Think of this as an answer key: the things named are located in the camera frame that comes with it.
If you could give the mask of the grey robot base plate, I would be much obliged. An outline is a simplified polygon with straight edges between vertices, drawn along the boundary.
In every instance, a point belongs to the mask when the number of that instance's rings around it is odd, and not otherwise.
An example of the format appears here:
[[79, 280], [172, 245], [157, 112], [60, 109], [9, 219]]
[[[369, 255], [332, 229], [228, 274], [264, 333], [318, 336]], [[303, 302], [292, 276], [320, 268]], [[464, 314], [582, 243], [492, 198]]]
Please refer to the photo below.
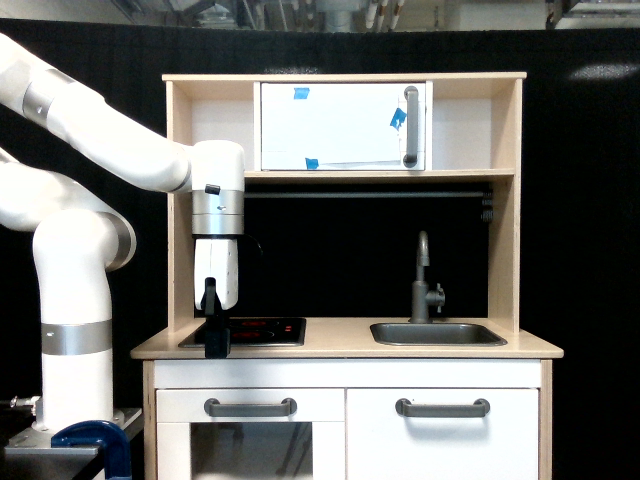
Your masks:
[[[120, 427], [129, 441], [144, 428], [144, 415], [141, 408], [117, 409], [112, 421]], [[11, 437], [5, 447], [7, 455], [97, 455], [98, 447], [89, 444], [79, 446], [53, 447], [53, 432], [33, 424]]]

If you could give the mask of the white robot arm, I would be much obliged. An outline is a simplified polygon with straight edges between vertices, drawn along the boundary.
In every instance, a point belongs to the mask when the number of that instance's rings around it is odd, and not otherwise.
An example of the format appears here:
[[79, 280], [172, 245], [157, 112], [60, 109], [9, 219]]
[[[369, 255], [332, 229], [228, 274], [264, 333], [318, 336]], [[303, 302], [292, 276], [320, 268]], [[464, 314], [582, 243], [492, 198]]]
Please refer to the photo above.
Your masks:
[[[191, 195], [194, 304], [220, 325], [238, 300], [243, 148], [227, 140], [192, 146], [169, 140], [9, 37], [1, 40], [1, 102], [131, 185]], [[1, 223], [33, 236], [42, 352], [37, 425], [57, 432], [83, 421], [111, 420], [107, 275], [135, 253], [131, 224], [75, 180], [9, 154], [1, 157]]]

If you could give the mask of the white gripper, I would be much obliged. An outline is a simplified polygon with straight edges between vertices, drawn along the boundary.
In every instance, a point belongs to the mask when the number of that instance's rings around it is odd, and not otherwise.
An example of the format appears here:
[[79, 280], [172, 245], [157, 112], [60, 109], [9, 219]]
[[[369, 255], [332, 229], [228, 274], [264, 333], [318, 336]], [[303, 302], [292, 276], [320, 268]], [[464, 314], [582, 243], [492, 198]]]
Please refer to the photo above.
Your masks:
[[238, 302], [238, 248], [235, 239], [195, 241], [194, 304], [205, 317], [206, 359], [225, 359], [230, 353], [230, 330], [225, 310]]

